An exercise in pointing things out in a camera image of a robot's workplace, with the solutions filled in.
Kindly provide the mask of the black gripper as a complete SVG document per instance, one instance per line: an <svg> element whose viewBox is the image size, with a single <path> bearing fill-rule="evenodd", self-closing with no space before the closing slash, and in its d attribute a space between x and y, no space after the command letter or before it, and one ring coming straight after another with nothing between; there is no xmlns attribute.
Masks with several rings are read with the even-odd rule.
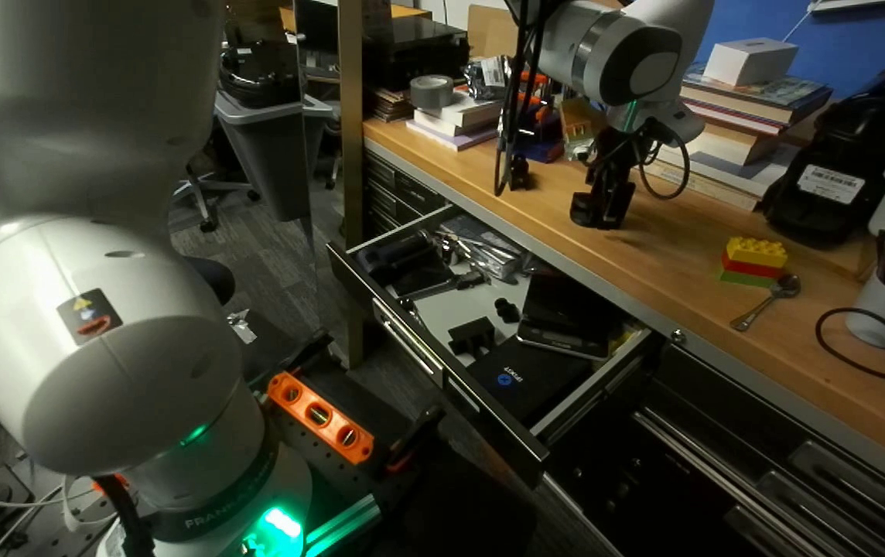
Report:
<svg viewBox="0 0 885 557"><path fill-rule="evenodd" d="M575 192L570 219L592 229L620 229L634 197L632 168L638 145L632 134L605 126L592 148L589 192Z"/></svg>

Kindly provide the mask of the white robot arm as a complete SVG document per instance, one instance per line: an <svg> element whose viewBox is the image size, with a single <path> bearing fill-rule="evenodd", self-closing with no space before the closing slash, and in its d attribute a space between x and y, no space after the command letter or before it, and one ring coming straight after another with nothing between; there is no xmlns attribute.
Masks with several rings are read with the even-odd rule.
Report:
<svg viewBox="0 0 885 557"><path fill-rule="evenodd" d="M232 30L269 41L278 9L0 0L0 428L111 497L97 557L306 552L313 473L166 232Z"/></svg>

